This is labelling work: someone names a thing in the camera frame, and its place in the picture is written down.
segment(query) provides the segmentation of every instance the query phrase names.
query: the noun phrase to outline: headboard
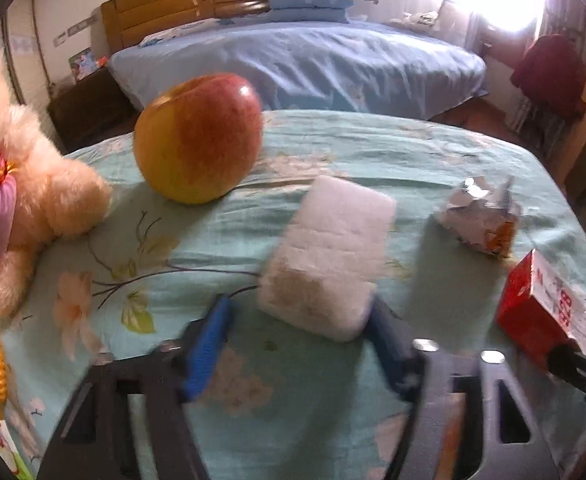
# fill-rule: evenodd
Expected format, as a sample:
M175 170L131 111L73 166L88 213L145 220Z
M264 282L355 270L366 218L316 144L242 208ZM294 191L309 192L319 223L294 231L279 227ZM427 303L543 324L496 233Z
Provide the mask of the headboard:
M110 53L166 28L268 10L268 0L109 0L101 6Z

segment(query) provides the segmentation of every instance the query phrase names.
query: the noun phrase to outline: red box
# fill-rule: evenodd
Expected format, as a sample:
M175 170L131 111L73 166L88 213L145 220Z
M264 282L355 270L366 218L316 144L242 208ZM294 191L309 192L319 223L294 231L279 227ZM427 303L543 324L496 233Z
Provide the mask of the red box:
M544 369L558 345L570 343L586 354L586 310L537 250L508 275L497 322Z

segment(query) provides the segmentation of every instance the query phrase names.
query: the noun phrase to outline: red and yellow apple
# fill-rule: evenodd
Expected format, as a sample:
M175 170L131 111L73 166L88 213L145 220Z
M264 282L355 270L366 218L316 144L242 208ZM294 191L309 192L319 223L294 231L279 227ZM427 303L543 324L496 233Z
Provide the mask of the red and yellow apple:
M135 124L133 152L162 195L185 204L221 197L249 173L262 146L262 103L231 73L196 77L151 102Z

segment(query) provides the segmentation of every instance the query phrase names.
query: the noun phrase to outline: red jacket on chair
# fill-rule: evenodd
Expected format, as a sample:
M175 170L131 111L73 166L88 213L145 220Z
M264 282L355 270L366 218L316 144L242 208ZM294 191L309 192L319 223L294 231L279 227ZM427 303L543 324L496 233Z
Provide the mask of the red jacket on chair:
M586 67L561 34L542 36L524 54L510 81L533 104L570 121L583 113Z

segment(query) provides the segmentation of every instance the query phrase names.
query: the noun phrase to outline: crumpled wrapper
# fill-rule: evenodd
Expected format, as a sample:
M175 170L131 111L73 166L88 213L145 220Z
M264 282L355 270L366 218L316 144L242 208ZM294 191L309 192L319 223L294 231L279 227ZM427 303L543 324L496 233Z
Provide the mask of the crumpled wrapper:
M521 213L510 193L512 182L511 176L494 189L483 176L470 176L454 190L436 218L473 249L506 258Z

